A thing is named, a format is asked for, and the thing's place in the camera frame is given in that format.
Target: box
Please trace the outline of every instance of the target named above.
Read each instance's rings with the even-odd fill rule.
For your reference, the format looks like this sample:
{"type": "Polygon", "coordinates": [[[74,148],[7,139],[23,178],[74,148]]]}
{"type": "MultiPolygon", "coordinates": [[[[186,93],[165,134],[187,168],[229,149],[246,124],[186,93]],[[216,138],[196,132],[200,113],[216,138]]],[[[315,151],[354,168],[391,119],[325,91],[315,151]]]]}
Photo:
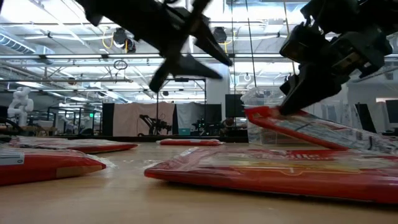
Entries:
{"type": "Polygon", "coordinates": [[[178,129],[178,135],[180,135],[180,136],[190,136],[191,135],[191,129],[190,128],[179,128],[178,129]]]}

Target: desk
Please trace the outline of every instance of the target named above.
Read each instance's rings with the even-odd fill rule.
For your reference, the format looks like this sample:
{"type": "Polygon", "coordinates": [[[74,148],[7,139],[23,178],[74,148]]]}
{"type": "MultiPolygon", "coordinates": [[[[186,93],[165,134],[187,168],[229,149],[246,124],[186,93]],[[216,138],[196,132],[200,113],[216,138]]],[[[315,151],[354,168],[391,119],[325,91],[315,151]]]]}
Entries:
{"type": "Polygon", "coordinates": [[[117,169],[0,187],[0,223],[398,223],[398,211],[393,208],[168,184],[143,176],[145,166],[188,148],[145,143],[130,151],[99,155],[118,165],[117,169]]]}

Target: white humanoid robot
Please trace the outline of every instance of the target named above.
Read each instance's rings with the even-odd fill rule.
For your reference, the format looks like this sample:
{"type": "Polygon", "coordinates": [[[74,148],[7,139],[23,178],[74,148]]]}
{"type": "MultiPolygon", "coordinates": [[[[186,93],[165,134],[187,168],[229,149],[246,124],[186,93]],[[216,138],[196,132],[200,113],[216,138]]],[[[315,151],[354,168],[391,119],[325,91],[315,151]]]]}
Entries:
{"type": "Polygon", "coordinates": [[[64,115],[61,115],[61,120],[67,124],[66,130],[77,130],[77,125],[73,124],[73,121],[68,120],[64,115]]]}
{"type": "Polygon", "coordinates": [[[34,103],[32,99],[29,99],[30,88],[29,87],[19,87],[17,91],[14,92],[11,104],[8,107],[8,117],[15,121],[15,117],[18,115],[20,127],[26,126],[27,113],[32,112],[34,108],[34,103]]]}

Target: black robotic arm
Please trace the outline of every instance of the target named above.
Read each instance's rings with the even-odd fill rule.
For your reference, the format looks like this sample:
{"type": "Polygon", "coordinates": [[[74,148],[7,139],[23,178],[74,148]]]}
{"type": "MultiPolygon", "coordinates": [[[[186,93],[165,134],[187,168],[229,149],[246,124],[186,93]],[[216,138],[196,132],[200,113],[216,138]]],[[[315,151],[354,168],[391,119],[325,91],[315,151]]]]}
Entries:
{"type": "Polygon", "coordinates": [[[302,9],[306,22],[294,27],[280,54],[300,63],[298,75],[281,86],[282,115],[340,92],[353,71],[366,77],[392,53],[387,36],[398,31],[396,0],[311,0],[302,9]],[[326,40],[326,34],[337,37],[326,40]]]}

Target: black panel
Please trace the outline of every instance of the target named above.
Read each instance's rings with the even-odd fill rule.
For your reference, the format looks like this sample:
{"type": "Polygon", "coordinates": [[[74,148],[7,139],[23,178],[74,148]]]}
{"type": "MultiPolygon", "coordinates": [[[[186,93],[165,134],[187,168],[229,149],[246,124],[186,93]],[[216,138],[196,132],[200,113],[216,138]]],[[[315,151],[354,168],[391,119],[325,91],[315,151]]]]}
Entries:
{"type": "Polygon", "coordinates": [[[177,105],[174,105],[172,132],[173,132],[173,134],[178,134],[177,105]]]}
{"type": "Polygon", "coordinates": [[[376,133],[376,128],[374,127],[371,114],[367,104],[358,103],[355,104],[356,110],[358,111],[359,120],[362,124],[362,129],[365,131],[370,131],[376,133]]]}
{"type": "Polygon", "coordinates": [[[0,106],[0,118],[7,118],[8,116],[8,107],[0,106]]]}
{"type": "Polygon", "coordinates": [[[102,108],[102,135],[113,136],[114,103],[103,103],[102,108]]]}
{"type": "Polygon", "coordinates": [[[225,116],[227,118],[244,118],[244,106],[241,94],[225,94],[225,116]]]}
{"type": "Polygon", "coordinates": [[[390,123],[398,123],[398,100],[386,100],[386,106],[390,123]]]}
{"type": "Polygon", "coordinates": [[[221,104],[219,105],[206,105],[206,122],[207,123],[217,123],[221,122],[221,104]]]}

